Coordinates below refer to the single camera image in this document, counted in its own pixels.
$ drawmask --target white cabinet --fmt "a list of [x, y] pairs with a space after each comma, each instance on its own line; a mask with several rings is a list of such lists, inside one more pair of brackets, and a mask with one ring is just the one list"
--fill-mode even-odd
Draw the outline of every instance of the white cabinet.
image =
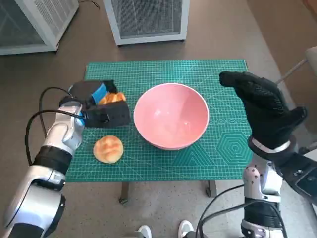
[[0, 0], [0, 55], [56, 51], [78, 0]]
[[185, 40], [190, 0], [104, 0], [117, 45]]

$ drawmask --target tiled floor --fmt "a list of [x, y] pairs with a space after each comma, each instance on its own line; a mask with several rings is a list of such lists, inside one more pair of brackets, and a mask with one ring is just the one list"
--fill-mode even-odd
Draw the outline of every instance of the tiled floor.
[[[152, 43], [118, 48], [114, 44], [102, 1], [100, 10], [82, 3], [57, 53], [0, 58], [1, 174], [0, 213], [27, 170], [24, 131], [27, 119], [37, 110], [40, 92], [47, 86], [68, 88], [82, 80], [85, 66], [93, 61], [176, 60], [244, 58], [249, 70], [272, 80], [279, 72], [245, 0], [193, 0], [190, 6], [188, 37], [184, 43]], [[47, 108], [57, 107], [61, 94], [51, 92]], [[47, 125], [53, 115], [46, 116]], [[298, 134], [309, 141], [304, 129]], [[43, 142], [38, 122], [31, 132], [31, 151]], [[219, 191], [241, 181], [218, 181]], [[67, 207], [52, 237], [120, 237], [148, 224], [155, 238], [176, 237], [183, 219], [197, 224], [209, 199], [203, 182], [136, 183], [127, 207], [118, 204], [118, 183], [67, 184]], [[282, 214], [290, 238], [314, 237], [316, 221], [308, 204], [288, 186], [283, 187]], [[243, 201], [242, 190], [221, 199], [211, 210]], [[227, 214], [206, 225], [210, 238], [237, 238], [243, 211]]]

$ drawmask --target bread roll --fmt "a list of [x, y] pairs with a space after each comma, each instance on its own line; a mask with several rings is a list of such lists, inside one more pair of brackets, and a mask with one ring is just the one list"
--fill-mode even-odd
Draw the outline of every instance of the bread roll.
[[126, 101], [123, 93], [107, 93], [104, 98], [100, 100], [99, 104], [115, 103], [120, 101]]
[[122, 154], [122, 142], [114, 135], [104, 136], [95, 143], [94, 155], [97, 160], [103, 163], [115, 163], [121, 158]]

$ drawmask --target pink bowl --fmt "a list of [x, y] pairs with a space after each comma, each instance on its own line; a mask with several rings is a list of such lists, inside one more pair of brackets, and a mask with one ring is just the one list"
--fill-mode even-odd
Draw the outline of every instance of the pink bowl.
[[166, 83], [146, 91], [134, 109], [134, 124], [148, 142], [164, 150], [193, 144], [206, 131], [209, 109], [194, 89]]

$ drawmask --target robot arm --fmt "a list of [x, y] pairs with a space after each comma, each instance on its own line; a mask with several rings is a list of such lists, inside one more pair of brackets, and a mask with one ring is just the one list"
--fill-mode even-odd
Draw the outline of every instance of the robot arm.
[[111, 81], [79, 82], [72, 97], [61, 100], [59, 110], [85, 119], [56, 113], [55, 122], [19, 185], [4, 216], [4, 238], [47, 237], [57, 227], [65, 208], [61, 190], [66, 172], [82, 141], [84, 127], [115, 127], [130, 122], [125, 102], [98, 105], [106, 92], [117, 92]]
[[[252, 135], [254, 156], [243, 172], [245, 201], [265, 200], [279, 210], [283, 179], [301, 196], [317, 204], [317, 162], [297, 153], [292, 134], [307, 116], [303, 107], [289, 110], [277, 85], [244, 72], [222, 72], [220, 83], [233, 87], [242, 100]], [[241, 223], [247, 238], [283, 238], [281, 223], [268, 204], [246, 207]]]

